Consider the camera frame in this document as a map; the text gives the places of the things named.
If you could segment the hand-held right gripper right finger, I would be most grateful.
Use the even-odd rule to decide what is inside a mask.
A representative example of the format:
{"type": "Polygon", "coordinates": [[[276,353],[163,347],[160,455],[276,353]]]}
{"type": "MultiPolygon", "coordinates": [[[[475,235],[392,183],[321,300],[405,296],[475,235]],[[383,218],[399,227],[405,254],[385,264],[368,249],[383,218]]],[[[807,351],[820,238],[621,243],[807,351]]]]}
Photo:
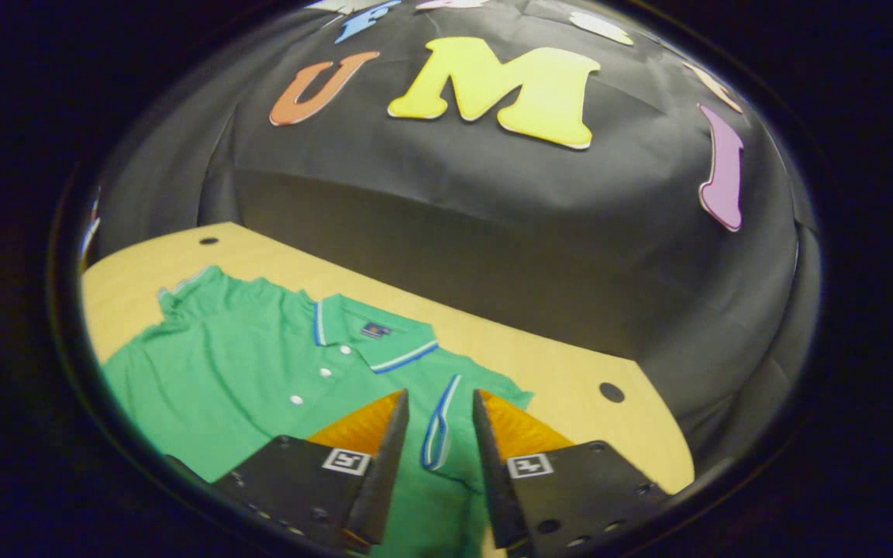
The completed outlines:
{"type": "Polygon", "coordinates": [[[487,390],[472,423],[494,544],[508,557],[622,557],[670,495],[609,443],[573,443],[487,390]]]}

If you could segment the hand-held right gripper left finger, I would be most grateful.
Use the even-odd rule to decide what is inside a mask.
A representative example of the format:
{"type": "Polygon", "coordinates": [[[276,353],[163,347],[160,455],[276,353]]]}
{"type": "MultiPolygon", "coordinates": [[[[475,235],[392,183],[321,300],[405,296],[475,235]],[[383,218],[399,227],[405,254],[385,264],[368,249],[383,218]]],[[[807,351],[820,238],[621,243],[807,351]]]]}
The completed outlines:
{"type": "Polygon", "coordinates": [[[367,555],[383,543],[409,420],[408,390],[394,391],[308,438],[273,438],[214,491],[270,530],[367,555]]]}

